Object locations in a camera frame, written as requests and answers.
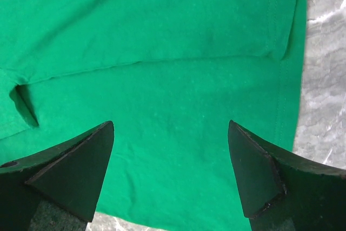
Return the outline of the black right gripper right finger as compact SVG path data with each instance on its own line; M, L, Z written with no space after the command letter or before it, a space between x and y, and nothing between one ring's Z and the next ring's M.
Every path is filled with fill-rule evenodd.
M345 170L305 159L229 122L228 144L252 230L345 230Z

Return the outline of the green t shirt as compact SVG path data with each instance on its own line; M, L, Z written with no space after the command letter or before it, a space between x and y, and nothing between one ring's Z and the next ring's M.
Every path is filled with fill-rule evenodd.
M249 230L235 121L291 149L307 0L1 0L1 161L105 121L97 209L166 230Z

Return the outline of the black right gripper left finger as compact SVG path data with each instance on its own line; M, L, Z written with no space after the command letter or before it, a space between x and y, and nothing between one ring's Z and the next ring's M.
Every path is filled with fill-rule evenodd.
M1 230L86 230L114 143L106 121L70 140L1 165Z

